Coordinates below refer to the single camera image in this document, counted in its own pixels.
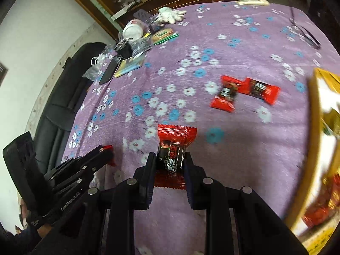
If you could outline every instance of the white glove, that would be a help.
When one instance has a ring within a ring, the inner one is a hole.
[[[163,7],[158,10],[159,14],[156,17],[155,23],[158,25],[169,23],[174,24],[176,21],[182,21],[187,13],[186,10],[172,10],[168,7]]]

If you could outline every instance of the white wall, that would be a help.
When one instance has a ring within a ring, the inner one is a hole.
[[[0,85],[1,151],[25,131],[52,69],[93,23],[74,0],[15,2],[0,25],[0,61],[8,68]],[[17,191],[0,156],[0,221],[5,229],[20,227],[18,214]]]

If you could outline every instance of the purple tablecloth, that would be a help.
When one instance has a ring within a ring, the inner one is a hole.
[[[118,167],[103,168],[95,183],[113,187],[157,152],[158,123],[194,126],[198,135],[187,149],[194,163],[227,187],[251,186],[283,217],[307,154],[307,79],[316,66],[339,73],[340,57],[297,9],[296,22],[320,41],[319,51],[290,27],[286,6],[221,2],[183,9],[184,22],[169,25],[178,38],[150,50],[140,69],[91,86],[64,160],[114,145]],[[281,92],[273,106],[239,94],[234,113],[213,109],[221,75],[250,77]],[[204,214],[191,210],[185,191],[155,188],[150,209],[135,212],[142,254],[191,255],[204,250],[204,237]]]

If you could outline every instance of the cream colored elongated object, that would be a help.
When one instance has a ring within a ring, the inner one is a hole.
[[[236,3],[240,5],[269,6],[267,0],[240,0]]]

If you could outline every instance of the silver rivet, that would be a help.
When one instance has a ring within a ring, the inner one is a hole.
[[[210,177],[203,178],[203,183],[204,184],[212,184],[214,181]]]
[[[126,183],[127,183],[128,185],[134,185],[134,184],[137,183],[137,180],[134,179],[134,178],[129,178],[129,179],[126,181]]]
[[[244,187],[242,188],[242,191],[243,191],[244,193],[246,193],[246,194],[251,194],[252,191],[253,191],[253,189],[252,189],[251,187],[249,187],[249,186],[244,186]]]
[[[87,193],[88,193],[89,195],[94,195],[94,194],[96,194],[97,192],[98,192],[98,189],[97,189],[96,187],[92,187],[92,188],[90,188],[90,189],[87,190]]]

